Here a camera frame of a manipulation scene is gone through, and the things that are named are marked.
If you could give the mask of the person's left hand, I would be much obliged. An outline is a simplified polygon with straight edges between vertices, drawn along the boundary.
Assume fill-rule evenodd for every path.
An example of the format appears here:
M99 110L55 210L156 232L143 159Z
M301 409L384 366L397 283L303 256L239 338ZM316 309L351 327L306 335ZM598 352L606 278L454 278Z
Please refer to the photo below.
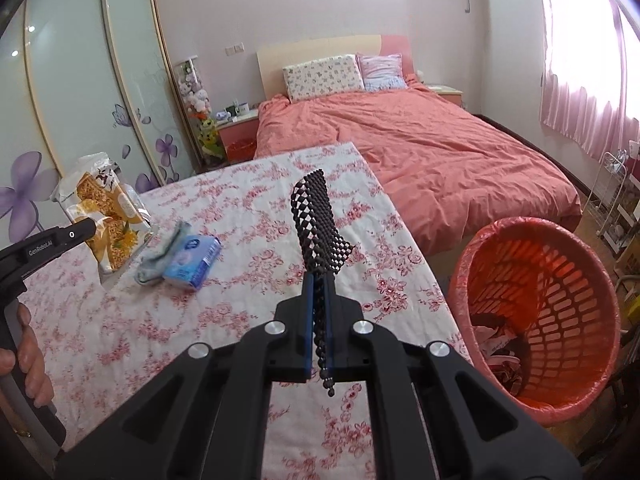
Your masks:
M36 334L30 327L32 316L21 302L18 304L16 317L21 324L22 341L15 352L1 349L1 375L10 374L18 367L25 374L26 396L34 401L36 408L41 408L53 400L52 382L44 369L43 354Z

